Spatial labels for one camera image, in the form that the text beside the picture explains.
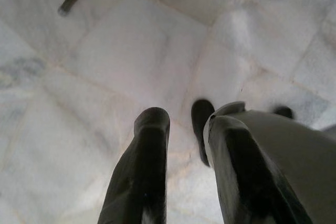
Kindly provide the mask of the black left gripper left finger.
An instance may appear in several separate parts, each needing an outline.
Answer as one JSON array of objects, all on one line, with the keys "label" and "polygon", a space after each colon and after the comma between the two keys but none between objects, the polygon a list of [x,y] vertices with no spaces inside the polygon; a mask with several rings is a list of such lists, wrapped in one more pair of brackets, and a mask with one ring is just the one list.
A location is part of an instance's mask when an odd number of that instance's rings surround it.
[{"label": "black left gripper left finger", "polygon": [[166,223],[168,113],[144,110],[110,179],[98,223]]}]

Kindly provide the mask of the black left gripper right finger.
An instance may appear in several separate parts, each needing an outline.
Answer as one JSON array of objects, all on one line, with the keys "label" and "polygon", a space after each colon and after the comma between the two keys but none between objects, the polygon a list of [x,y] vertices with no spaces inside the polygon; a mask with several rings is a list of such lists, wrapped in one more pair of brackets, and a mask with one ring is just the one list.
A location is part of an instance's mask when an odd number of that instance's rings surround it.
[{"label": "black left gripper right finger", "polygon": [[213,115],[208,126],[224,223],[312,222],[285,176],[242,121]]}]

